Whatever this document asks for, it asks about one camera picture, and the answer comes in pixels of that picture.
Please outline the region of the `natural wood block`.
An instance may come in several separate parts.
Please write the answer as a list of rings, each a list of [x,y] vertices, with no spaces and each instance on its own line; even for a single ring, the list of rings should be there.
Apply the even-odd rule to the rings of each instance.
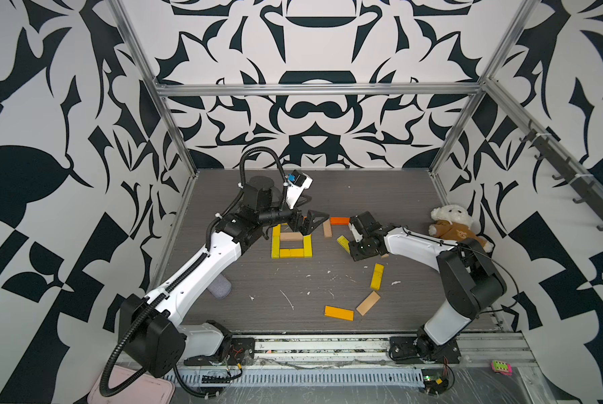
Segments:
[[[376,291],[372,291],[357,307],[356,311],[360,316],[365,316],[375,304],[380,301],[380,295]]]
[[[281,232],[279,239],[281,242],[302,242],[304,236],[300,232]]]
[[[333,229],[329,219],[326,219],[325,222],[323,222],[323,235],[325,238],[333,237]]]

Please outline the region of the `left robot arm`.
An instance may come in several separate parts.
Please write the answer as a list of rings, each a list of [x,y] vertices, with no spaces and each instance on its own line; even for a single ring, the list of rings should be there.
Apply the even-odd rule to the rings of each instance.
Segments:
[[[269,177],[246,177],[247,160],[259,153],[274,159],[281,192]],[[237,262],[268,231],[286,224],[304,236],[311,235],[328,214],[301,206],[311,177],[297,170],[286,173],[277,153],[256,146],[239,160],[238,193],[205,231],[205,243],[175,274],[143,297],[131,295],[121,304],[117,345],[99,379],[99,394],[113,397],[145,374],[162,377],[176,370],[185,353],[187,337],[179,331],[186,314],[211,284]]]

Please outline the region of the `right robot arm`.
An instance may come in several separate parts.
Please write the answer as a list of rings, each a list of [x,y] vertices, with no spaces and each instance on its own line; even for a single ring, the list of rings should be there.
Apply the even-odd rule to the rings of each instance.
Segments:
[[[350,217],[348,227],[355,238],[348,244],[354,261],[390,254],[438,272],[445,301],[419,328],[414,342],[424,357],[429,350],[455,339],[482,310],[508,291],[497,266],[474,239],[448,242],[405,227],[382,225],[368,211]]]

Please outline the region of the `natural wood block bottom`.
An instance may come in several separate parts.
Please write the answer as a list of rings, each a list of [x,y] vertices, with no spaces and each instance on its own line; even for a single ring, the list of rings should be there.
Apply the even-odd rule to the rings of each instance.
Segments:
[[[356,311],[360,316],[365,316],[375,304],[380,301],[380,295],[376,291],[372,291],[357,307]]]

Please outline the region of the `orange-yellow block bottom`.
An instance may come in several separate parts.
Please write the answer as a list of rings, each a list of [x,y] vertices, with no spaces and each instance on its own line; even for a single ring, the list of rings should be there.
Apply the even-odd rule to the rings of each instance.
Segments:
[[[355,318],[355,313],[352,310],[347,310],[334,306],[325,306],[324,316],[352,322]]]

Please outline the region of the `white teddy bear brown shirt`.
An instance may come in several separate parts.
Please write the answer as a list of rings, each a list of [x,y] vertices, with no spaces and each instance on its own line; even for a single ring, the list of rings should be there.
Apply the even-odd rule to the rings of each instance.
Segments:
[[[474,220],[464,207],[459,205],[444,205],[433,209],[430,216],[433,221],[429,226],[429,235],[431,237],[456,242],[473,239],[481,244],[486,253],[493,251],[494,245],[484,237],[476,235],[471,229]]]

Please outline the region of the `green circuit board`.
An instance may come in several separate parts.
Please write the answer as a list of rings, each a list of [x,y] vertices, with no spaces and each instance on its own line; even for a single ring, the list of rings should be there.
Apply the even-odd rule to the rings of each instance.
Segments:
[[[431,397],[439,397],[450,389],[449,378],[440,373],[423,374],[423,384],[420,392]]]

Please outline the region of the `pink small device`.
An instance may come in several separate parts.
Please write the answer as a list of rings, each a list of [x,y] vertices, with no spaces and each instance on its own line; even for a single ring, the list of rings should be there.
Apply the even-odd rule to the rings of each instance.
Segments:
[[[500,360],[493,360],[491,362],[491,368],[493,370],[493,372],[501,374],[501,375],[512,375],[513,374],[513,368],[509,363],[500,361]]]

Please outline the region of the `pink tray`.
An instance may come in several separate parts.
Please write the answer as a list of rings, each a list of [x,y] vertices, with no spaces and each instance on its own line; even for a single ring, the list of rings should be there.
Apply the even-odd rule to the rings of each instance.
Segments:
[[[103,397],[99,392],[99,382],[89,392],[87,403],[119,404],[159,404],[170,403],[176,390],[173,382],[144,374],[129,387],[112,397]]]

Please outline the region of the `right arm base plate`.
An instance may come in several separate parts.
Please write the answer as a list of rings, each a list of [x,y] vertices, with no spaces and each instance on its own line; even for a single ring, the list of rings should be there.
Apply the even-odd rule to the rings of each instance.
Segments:
[[[459,364],[461,360],[461,350],[455,339],[436,345],[426,336],[391,337],[389,343],[388,356],[397,364]]]

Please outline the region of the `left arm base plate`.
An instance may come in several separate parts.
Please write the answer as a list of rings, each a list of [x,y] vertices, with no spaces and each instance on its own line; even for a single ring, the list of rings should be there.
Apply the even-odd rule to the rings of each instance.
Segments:
[[[185,358],[185,366],[212,365],[252,365],[256,340],[254,338],[232,338],[223,342],[211,356],[190,356]]]

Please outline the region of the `wall hook rail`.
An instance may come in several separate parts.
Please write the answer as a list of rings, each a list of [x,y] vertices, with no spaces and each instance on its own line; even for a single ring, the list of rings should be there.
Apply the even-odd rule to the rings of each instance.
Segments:
[[[521,143],[529,143],[538,155],[537,161],[547,161],[557,172],[552,178],[562,181],[570,186],[577,197],[572,201],[576,205],[587,205],[594,212],[601,224],[596,229],[603,232],[603,185],[589,170],[584,168],[574,156],[550,133],[541,133],[536,129],[530,131],[522,138]]]

